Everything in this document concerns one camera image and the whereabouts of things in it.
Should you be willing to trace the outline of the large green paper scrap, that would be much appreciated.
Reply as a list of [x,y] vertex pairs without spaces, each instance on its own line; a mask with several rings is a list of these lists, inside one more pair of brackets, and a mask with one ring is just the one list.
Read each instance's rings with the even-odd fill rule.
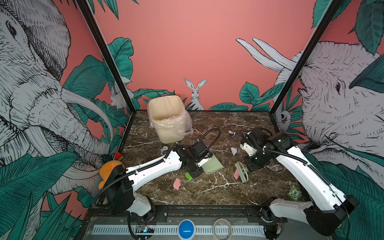
[[189,180],[189,181],[193,181],[194,178],[190,175],[190,173],[186,172],[185,173],[185,177]]

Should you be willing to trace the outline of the pale green dustpan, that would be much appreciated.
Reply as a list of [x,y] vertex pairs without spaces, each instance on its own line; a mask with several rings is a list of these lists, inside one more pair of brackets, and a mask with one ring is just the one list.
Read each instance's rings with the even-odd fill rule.
[[212,159],[209,160],[207,163],[205,163],[201,168],[203,168],[203,171],[210,175],[213,174],[216,171],[219,171],[224,166],[221,164],[221,162],[218,160],[218,158],[213,155]]

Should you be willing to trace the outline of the pale green hand brush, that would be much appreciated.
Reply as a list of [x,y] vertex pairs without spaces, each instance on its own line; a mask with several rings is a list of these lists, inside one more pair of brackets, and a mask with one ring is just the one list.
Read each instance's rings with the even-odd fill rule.
[[243,183],[249,181],[248,169],[241,162],[236,162],[235,167]]

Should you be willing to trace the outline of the cream trash bin with bag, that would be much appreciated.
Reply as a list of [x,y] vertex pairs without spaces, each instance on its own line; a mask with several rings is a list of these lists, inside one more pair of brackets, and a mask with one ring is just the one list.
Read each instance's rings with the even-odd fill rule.
[[192,119],[176,95],[155,98],[148,103],[150,127],[164,144],[176,143],[193,134]]

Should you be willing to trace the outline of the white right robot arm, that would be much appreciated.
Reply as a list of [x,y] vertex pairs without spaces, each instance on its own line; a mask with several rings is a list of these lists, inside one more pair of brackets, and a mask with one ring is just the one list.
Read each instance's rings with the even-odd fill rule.
[[359,202],[345,195],[328,181],[304,156],[297,144],[285,133],[272,134],[263,128],[243,130],[240,147],[247,153],[246,167],[237,163],[242,181],[248,172],[260,170],[276,160],[285,167],[309,194],[311,201],[295,202],[270,198],[259,208],[258,217],[275,227],[265,228],[269,240],[276,240],[283,229],[283,219],[310,225],[319,234],[329,237],[349,217]]

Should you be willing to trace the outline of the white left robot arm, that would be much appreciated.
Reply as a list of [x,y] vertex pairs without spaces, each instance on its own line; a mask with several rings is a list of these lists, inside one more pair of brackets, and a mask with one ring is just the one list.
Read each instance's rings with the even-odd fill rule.
[[193,145],[173,144],[165,155],[134,167],[126,168],[121,161],[109,161],[100,169],[102,181],[94,197],[92,208],[108,207],[112,214],[124,211],[136,214],[142,222],[152,221],[157,213],[149,197],[137,193],[148,182],[167,173],[185,169],[195,179],[203,166],[216,160],[202,139]]

